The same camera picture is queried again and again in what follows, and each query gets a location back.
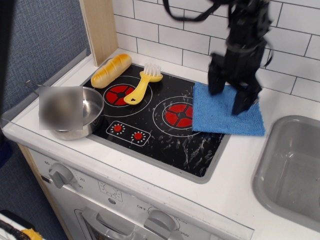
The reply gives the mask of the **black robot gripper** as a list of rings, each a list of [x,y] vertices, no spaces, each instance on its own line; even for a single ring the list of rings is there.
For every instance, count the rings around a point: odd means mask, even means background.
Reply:
[[[228,46],[225,55],[213,52],[208,70],[208,88],[217,95],[229,83],[237,90],[232,108],[233,115],[248,111],[262,90],[256,72],[262,60],[262,43],[252,48]]]

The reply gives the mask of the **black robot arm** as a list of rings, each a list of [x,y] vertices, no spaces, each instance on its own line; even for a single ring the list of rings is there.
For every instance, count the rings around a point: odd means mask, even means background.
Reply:
[[[235,90],[232,114],[248,111],[262,90],[256,72],[261,66],[269,31],[269,1],[239,0],[228,8],[229,36],[225,55],[212,53],[208,69],[208,87],[217,95],[229,83]]]

